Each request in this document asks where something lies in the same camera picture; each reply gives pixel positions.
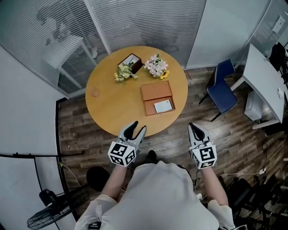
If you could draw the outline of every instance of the chair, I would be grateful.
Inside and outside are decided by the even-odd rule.
[[[272,52],[269,58],[269,61],[271,65],[275,68],[275,70],[278,72],[280,68],[283,68],[283,72],[286,72],[287,66],[286,66],[286,54],[285,54],[285,48],[280,43],[275,44],[272,47]]]
[[[234,66],[230,59],[219,63],[208,84],[207,94],[199,102],[201,104],[208,95],[212,98],[220,113],[218,113],[211,121],[214,121],[221,114],[228,112],[233,106],[237,104],[237,98],[225,82],[224,78],[235,72]]]

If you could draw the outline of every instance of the wall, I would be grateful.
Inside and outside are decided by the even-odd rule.
[[[233,59],[245,45],[268,0],[207,0],[186,68],[215,66]]]
[[[0,157],[0,162],[0,223],[6,230],[29,230],[27,220],[45,208],[36,199],[41,188],[34,159]],[[57,230],[57,226],[43,230]]]
[[[55,102],[64,95],[2,47],[0,60],[0,152],[57,154]],[[43,189],[63,192],[55,158],[37,159],[36,163]],[[71,214],[59,221],[60,230],[73,229],[74,225]]]

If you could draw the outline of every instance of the black fan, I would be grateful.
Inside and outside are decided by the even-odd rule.
[[[33,230],[44,228],[73,212],[89,199],[84,189],[90,186],[96,191],[101,191],[109,178],[109,173],[102,167],[92,167],[88,170],[86,178],[88,184],[64,195],[57,196],[47,189],[40,192],[39,196],[46,208],[27,221],[28,228]]]
[[[83,190],[87,187],[88,184],[61,196],[56,196],[54,192],[47,189],[40,192],[39,196],[47,207],[37,212],[27,221],[28,228],[33,230],[44,228],[73,212],[89,199],[89,196]]]

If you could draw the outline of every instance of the round wooden table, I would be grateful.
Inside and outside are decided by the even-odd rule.
[[[142,63],[157,53],[167,62],[170,73],[164,80],[168,80],[170,84],[175,104],[174,111],[146,116],[140,87],[143,84],[163,80],[153,78],[144,66],[136,73],[137,79],[130,78],[121,83],[114,80],[117,65],[131,53],[141,58]],[[85,97],[91,117],[108,133],[118,136],[124,126],[139,121],[134,134],[146,125],[146,136],[151,136],[176,120],[185,106],[187,94],[185,73],[172,56],[152,47],[132,46],[113,52],[96,66],[89,77]]]

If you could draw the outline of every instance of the artificial flower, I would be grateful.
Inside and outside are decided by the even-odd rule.
[[[163,68],[164,70],[166,70],[168,64],[166,64],[166,61],[163,61],[163,60],[161,59],[161,61],[160,61],[160,66],[161,66],[161,68]]]
[[[161,79],[166,78],[169,75],[169,70],[165,70],[162,75],[161,75]]]
[[[145,66],[144,66],[144,68],[148,68],[148,66],[149,66],[149,63],[150,63],[150,61],[149,61],[149,60],[147,60],[147,61],[145,62]]]
[[[157,55],[154,55],[150,58],[152,61],[156,61],[158,59]]]
[[[128,78],[128,77],[130,77],[130,73],[123,73],[122,76],[123,76],[124,78]]]
[[[145,62],[144,68],[149,69],[153,77],[162,76],[163,72],[167,70],[168,64],[160,58],[160,54],[153,55]]]

